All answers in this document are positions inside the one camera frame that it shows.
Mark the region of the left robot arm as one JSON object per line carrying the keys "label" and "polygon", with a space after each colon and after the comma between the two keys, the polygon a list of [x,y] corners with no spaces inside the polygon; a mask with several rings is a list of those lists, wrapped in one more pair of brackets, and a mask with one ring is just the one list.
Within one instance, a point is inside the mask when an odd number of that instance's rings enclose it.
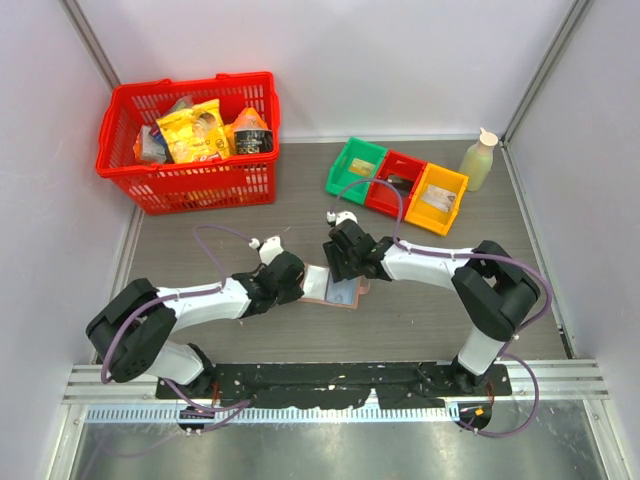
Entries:
{"label": "left robot arm", "polygon": [[193,343],[169,337],[216,320],[240,320],[299,300],[305,265],[284,251],[251,272],[184,289],[156,288],[146,278],[130,282],[87,325],[85,333],[103,364],[103,377],[125,383],[157,377],[189,398],[209,395],[215,368]]}

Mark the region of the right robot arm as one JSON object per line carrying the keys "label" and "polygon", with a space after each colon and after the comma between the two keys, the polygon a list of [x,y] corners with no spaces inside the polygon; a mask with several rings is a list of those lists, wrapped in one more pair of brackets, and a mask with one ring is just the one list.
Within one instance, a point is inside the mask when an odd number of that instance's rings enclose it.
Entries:
{"label": "right robot arm", "polygon": [[525,266],[485,240],[471,249],[429,249],[391,236],[374,239],[354,221],[333,226],[323,244],[336,281],[413,281],[458,295],[472,329],[451,366],[457,391],[472,395],[538,302],[541,290]]}

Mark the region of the pink leather card holder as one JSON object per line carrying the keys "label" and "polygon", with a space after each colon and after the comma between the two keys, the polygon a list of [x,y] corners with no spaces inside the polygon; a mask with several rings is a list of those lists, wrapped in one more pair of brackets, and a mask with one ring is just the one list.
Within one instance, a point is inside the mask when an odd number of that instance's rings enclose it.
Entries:
{"label": "pink leather card holder", "polygon": [[337,281],[326,266],[306,264],[302,282],[301,302],[356,309],[359,299],[370,290],[370,281],[364,277]]}

